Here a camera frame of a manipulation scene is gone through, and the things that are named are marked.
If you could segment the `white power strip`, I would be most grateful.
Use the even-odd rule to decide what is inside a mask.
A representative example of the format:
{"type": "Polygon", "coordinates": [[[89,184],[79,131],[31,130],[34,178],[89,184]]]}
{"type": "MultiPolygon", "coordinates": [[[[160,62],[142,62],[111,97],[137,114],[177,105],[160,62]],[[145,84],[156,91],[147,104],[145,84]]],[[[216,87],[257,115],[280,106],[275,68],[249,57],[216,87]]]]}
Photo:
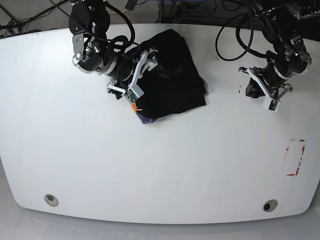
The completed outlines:
{"type": "Polygon", "coordinates": [[[320,15],[320,6],[319,5],[311,5],[303,7],[298,12],[298,19],[306,20],[313,17],[318,17],[320,15]]]}

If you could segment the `black T-shirt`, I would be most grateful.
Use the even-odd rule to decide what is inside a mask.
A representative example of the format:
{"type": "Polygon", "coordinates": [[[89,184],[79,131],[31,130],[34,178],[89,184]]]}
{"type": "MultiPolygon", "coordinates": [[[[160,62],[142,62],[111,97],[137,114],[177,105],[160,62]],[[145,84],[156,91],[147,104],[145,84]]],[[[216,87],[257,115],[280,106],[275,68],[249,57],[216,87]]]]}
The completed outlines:
{"type": "Polygon", "coordinates": [[[185,39],[175,30],[158,33],[127,55],[138,57],[143,50],[157,49],[157,67],[137,81],[144,94],[133,109],[143,124],[171,114],[181,114],[206,105],[205,82],[193,62],[185,39]]]}

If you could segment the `red tape rectangle marking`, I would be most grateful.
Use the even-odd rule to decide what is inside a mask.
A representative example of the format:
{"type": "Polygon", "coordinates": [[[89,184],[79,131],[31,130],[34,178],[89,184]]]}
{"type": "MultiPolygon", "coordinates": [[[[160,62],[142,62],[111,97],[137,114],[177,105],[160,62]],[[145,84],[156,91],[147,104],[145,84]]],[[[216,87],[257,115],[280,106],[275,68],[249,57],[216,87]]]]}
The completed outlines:
{"type": "Polygon", "coordinates": [[[306,146],[305,139],[289,139],[284,155],[283,173],[287,177],[299,172],[306,146]]]}

